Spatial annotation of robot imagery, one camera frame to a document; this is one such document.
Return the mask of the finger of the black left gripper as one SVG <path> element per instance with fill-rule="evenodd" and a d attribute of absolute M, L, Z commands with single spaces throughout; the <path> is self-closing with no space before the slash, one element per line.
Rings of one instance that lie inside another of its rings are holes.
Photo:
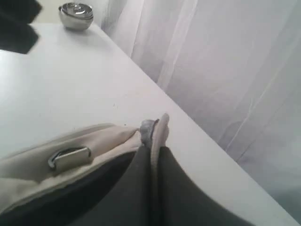
<path fill-rule="evenodd" d="M 25 24 L 30 24 L 42 11 L 37 0 L 1 0 L 0 16 Z"/>
<path fill-rule="evenodd" d="M 0 25 L 0 49 L 28 54 L 39 36 L 29 25 Z"/>

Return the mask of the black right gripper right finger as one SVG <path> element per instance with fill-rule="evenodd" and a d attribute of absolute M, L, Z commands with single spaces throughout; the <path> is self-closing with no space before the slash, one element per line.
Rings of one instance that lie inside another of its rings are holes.
<path fill-rule="evenodd" d="M 183 171 L 171 150 L 158 160 L 159 223 L 162 226 L 246 226 L 247 221 L 206 195 Z"/>

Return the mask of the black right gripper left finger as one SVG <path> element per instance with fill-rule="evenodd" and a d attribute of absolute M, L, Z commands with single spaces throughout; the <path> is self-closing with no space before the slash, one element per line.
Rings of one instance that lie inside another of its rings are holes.
<path fill-rule="evenodd" d="M 141 146 L 114 187 L 71 226 L 150 226 L 150 150 Z"/>

